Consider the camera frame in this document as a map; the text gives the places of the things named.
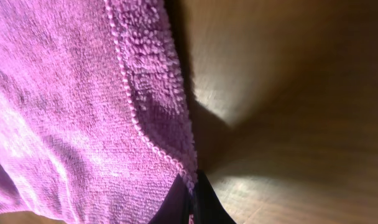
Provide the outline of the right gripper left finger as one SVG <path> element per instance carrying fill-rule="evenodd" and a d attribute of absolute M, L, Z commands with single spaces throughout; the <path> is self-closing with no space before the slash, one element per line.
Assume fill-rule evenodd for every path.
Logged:
<path fill-rule="evenodd" d="M 189 224 L 190 196 L 180 175 L 177 175 L 162 205 L 149 224 Z"/>

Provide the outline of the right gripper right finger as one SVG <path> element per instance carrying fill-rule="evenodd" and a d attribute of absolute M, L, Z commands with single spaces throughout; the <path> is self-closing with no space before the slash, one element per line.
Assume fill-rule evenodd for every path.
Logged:
<path fill-rule="evenodd" d="M 198 182 L 193 190 L 194 224 L 236 224 L 220 203 L 206 174 L 197 170 Z"/>

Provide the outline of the purple microfiber cloth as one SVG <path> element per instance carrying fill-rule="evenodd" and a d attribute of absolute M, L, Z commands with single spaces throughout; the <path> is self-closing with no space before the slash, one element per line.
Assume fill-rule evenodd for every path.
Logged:
<path fill-rule="evenodd" d="M 0 1 L 0 214 L 149 223 L 196 168 L 163 1 Z"/>

